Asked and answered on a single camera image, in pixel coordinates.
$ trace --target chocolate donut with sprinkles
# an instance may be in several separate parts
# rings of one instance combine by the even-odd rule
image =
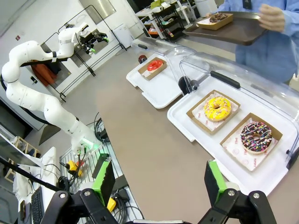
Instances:
[[[242,144],[249,153],[263,153],[272,141],[272,131],[263,122],[252,122],[246,125],[241,132]]]

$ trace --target chocolate donut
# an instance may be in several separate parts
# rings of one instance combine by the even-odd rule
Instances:
[[[272,141],[272,131],[265,123],[252,122],[243,128],[241,141],[249,153],[260,154],[269,147]]]
[[[224,20],[225,18],[227,18],[227,16],[228,15],[223,14],[223,13],[217,13],[217,14],[213,15],[210,18],[210,22],[219,22],[219,21]]]

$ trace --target blue sleeve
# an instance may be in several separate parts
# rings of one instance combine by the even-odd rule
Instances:
[[[299,1],[287,0],[285,15],[285,30],[283,34],[299,37]]]
[[[224,3],[221,6],[219,6],[217,12],[220,12],[220,11],[231,11],[230,10],[230,3],[229,3],[228,0],[225,0]]]

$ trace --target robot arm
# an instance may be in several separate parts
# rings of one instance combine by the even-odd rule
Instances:
[[[2,68],[3,80],[7,83],[6,96],[13,103],[32,111],[42,111],[46,120],[64,130],[71,136],[74,152],[83,144],[92,148],[98,142],[93,131],[79,121],[73,114],[66,111],[59,100],[51,95],[37,92],[20,83],[20,67],[32,60],[52,61],[71,57],[77,36],[88,25],[83,23],[77,28],[64,29],[59,35],[59,51],[45,53],[36,41],[28,41],[14,47],[9,52],[9,62]]]

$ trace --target keyboard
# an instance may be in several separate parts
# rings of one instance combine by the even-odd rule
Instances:
[[[39,187],[31,196],[33,224],[40,224],[45,214],[43,209],[43,193]]]

